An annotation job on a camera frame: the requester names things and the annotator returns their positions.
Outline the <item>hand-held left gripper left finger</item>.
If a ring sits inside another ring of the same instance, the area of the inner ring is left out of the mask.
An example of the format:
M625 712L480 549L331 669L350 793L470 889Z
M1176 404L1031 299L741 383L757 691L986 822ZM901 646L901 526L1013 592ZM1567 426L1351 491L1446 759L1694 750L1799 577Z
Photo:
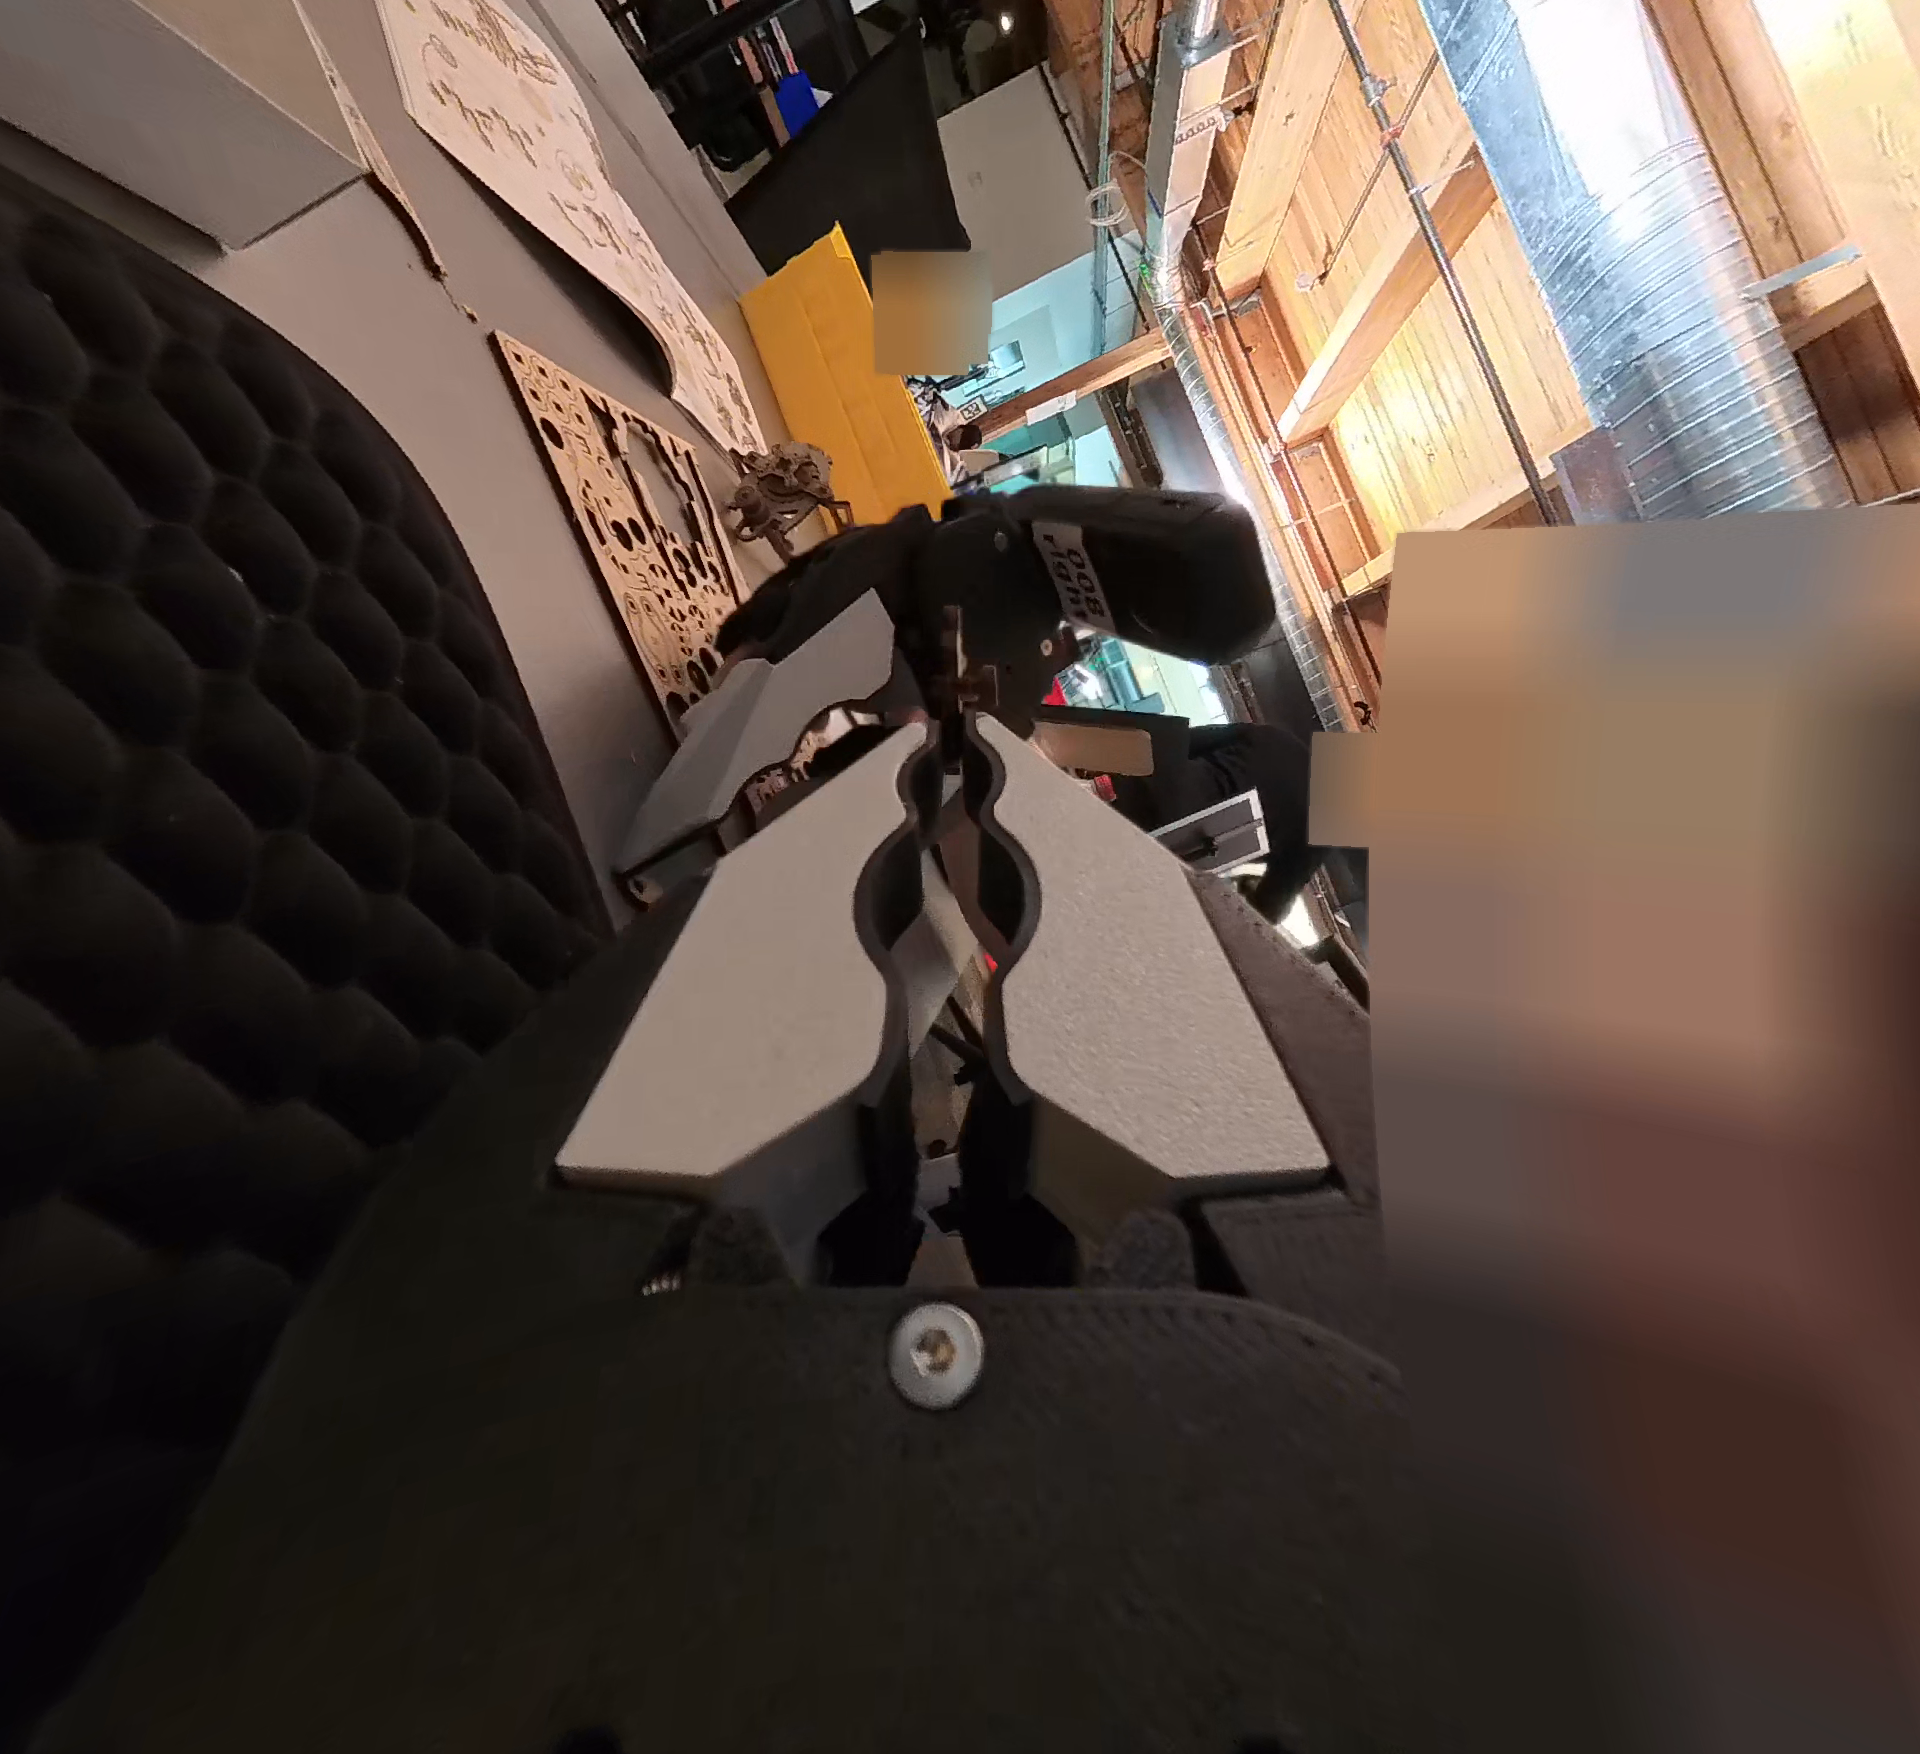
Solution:
M719 857L556 1169L719 1207L851 1207L860 1112L950 999L950 887L921 823L937 741L901 721Z

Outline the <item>brown laser-cut wooden sheet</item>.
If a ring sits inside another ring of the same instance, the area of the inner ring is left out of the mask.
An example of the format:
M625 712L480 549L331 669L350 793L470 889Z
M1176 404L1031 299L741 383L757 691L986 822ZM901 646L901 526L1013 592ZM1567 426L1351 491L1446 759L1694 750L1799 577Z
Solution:
M491 333L598 592L672 741L719 672L719 619L743 601L698 448L633 404Z

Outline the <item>wide silver ventilation duct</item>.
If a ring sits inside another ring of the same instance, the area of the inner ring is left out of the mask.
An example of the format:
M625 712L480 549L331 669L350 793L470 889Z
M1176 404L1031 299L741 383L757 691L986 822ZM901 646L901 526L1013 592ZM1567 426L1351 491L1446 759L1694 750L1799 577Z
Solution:
M1588 406L1575 519L1852 491L1645 0L1416 0Z

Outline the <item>yellow plastic bin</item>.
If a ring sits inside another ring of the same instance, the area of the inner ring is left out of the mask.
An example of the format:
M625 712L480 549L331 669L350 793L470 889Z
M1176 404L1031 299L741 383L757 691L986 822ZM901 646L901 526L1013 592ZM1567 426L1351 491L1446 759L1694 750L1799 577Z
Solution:
M950 504L950 475L904 377L878 376L872 291L846 228L815 237L741 299L787 436L831 454L860 526Z

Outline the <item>black foam mat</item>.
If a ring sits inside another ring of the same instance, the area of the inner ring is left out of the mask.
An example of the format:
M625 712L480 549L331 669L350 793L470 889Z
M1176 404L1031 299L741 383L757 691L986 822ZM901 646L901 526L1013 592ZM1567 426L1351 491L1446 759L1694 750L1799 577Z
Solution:
M22 178L0 263L6 1505L174 1498L609 909L365 406Z

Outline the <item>assembled wooden gear mechanism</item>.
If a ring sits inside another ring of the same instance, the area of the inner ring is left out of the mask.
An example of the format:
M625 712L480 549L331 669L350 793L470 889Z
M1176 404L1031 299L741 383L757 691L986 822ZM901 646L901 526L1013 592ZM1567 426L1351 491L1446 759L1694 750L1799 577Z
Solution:
M768 448L729 448L734 491L719 504L734 545L768 545L779 562L796 561L790 531L809 518L831 537L852 531L852 507L831 490L831 448L782 440Z

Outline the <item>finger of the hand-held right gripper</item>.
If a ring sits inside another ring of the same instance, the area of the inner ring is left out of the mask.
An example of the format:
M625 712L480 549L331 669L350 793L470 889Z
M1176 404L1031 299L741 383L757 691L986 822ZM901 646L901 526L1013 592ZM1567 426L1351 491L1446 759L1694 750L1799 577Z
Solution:
M743 660L692 712L680 753L641 795L620 846L615 887L648 889L648 870L719 829L763 771L796 759L800 741L838 714L872 712L898 672L898 619L878 588L860 592L787 660Z

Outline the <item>small wooden model part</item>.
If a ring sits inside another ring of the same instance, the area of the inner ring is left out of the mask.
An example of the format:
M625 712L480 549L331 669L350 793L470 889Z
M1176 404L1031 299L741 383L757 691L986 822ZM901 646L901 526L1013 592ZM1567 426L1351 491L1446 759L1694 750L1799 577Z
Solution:
M1000 702L1000 669L996 660L971 660L964 606L937 612L923 698L928 714L937 721L943 753L964 753L967 721L996 712Z

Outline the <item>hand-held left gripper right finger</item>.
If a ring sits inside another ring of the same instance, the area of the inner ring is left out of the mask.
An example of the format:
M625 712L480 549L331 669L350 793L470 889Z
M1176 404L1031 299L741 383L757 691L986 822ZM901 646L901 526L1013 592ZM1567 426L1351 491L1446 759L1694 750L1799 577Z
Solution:
M1334 1156L1197 875L996 714L967 714L986 1043L1038 1204L1316 1190Z

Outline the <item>pale laser-cut wooden sheet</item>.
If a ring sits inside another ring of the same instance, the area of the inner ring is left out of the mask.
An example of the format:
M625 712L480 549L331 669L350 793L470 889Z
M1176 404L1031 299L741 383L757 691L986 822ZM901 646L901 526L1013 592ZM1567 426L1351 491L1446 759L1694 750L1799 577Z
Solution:
M415 125L641 318L683 414L729 448L763 448L734 349L615 189L556 46L506 0L376 5Z

